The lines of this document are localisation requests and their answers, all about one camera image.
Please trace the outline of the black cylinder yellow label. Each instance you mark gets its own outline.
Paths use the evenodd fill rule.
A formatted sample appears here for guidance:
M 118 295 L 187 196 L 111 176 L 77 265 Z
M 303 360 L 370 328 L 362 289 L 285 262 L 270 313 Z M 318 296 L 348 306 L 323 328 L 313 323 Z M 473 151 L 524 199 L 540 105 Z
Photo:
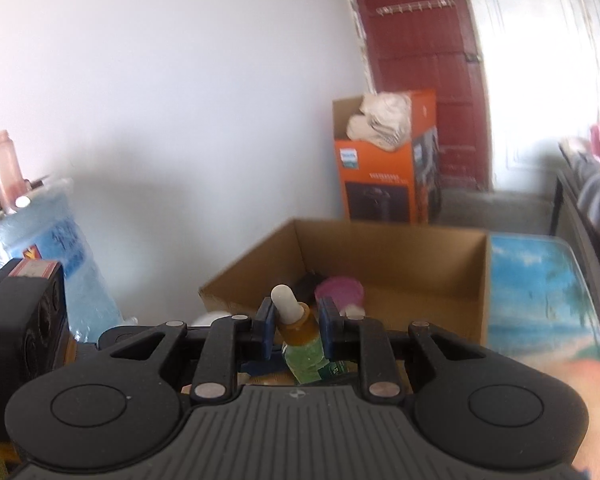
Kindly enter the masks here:
M 307 304 L 309 307 L 316 304 L 315 289 L 326 280 L 326 276 L 321 273 L 308 272 L 295 281 L 290 286 L 294 296 L 298 301 Z

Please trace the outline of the pink bottle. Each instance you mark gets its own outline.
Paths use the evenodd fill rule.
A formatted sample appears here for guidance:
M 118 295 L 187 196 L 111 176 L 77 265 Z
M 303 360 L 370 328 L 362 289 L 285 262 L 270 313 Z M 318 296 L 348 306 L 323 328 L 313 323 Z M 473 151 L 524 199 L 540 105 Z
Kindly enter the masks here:
M 6 130 L 0 131 L 0 203 L 4 211 L 14 211 L 16 200 L 29 191 L 28 181 L 22 176 L 15 150 Z

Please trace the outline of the orange appliance box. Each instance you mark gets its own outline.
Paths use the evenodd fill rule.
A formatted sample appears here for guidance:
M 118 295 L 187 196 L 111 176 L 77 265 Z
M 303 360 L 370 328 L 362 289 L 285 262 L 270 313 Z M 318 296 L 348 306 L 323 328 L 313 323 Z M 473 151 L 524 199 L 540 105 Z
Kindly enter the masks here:
M 346 135 L 362 97 L 332 102 L 335 158 L 343 208 L 351 220 L 426 224 L 440 212 L 437 96 L 432 89 L 408 90 L 412 138 L 389 153 Z

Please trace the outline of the pink plastic lid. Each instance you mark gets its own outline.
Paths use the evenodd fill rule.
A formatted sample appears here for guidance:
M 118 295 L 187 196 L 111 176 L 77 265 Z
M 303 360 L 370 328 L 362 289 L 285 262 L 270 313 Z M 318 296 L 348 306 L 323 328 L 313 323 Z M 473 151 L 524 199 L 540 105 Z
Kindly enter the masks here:
M 314 289 L 315 300 L 330 299 L 338 310 L 349 306 L 363 307 L 364 287 L 355 278 L 333 276 L 326 278 Z

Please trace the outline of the dark red door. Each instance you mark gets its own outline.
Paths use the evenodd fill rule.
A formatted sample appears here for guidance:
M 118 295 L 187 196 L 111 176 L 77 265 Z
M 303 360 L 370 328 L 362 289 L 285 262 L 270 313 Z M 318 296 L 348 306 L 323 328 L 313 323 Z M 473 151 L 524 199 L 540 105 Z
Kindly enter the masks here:
M 375 89 L 434 90 L 443 183 L 488 190 L 488 107 L 468 0 L 354 2 Z

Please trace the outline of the white pill bottle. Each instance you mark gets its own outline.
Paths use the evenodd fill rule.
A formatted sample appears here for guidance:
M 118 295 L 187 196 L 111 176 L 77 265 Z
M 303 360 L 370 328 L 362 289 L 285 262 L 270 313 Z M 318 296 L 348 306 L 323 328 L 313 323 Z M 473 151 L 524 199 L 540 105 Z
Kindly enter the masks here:
M 193 322 L 188 324 L 188 327 L 210 327 L 215 321 L 219 320 L 220 318 L 230 318 L 231 316 L 232 315 L 230 314 L 230 312 L 222 310 L 206 312 L 203 315 L 198 316 L 198 318 L 195 318 Z

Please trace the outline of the green dropper bottle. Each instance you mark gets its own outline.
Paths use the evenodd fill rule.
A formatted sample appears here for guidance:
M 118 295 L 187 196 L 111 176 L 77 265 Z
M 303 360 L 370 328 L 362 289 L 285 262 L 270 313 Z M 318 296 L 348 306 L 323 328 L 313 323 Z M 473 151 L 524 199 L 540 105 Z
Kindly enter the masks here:
M 312 384 L 347 374 L 347 365 L 326 358 L 320 326 L 311 309 L 284 284 L 271 290 L 276 325 L 283 338 L 283 356 L 299 384 Z

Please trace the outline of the beige crumpled cloth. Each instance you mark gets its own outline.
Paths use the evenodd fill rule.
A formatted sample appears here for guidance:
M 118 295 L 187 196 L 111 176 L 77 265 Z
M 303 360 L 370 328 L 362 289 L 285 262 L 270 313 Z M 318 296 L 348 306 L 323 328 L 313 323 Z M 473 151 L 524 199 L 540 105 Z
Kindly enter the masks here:
M 364 141 L 395 152 L 412 138 L 412 99 L 406 93 L 365 93 L 347 123 L 351 141 Z

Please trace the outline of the grey sofa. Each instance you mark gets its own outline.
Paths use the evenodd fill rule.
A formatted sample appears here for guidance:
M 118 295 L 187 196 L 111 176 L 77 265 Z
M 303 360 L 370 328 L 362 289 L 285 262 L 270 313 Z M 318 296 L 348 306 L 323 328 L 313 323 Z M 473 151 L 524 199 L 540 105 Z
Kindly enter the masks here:
M 582 138 L 562 140 L 550 235 L 565 234 L 600 311 L 600 158 Z

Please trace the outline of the white power adapter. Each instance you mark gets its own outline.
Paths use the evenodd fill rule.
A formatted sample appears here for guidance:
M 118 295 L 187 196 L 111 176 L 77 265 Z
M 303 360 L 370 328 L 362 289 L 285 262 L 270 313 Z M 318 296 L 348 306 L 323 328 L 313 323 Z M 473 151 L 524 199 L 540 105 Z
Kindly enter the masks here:
M 347 304 L 340 310 L 340 315 L 351 320 L 360 320 L 366 317 L 365 310 L 357 304 Z

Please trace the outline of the large brown cardboard box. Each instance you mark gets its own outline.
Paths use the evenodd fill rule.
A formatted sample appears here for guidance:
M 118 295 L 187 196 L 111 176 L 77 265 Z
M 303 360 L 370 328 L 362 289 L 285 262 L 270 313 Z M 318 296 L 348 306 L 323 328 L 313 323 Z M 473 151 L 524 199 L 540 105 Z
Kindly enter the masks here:
M 388 330 L 427 320 L 486 343 L 490 240 L 479 230 L 294 219 L 271 233 L 199 295 L 210 310 L 253 314 L 278 284 L 311 274 L 354 278 L 363 308 Z

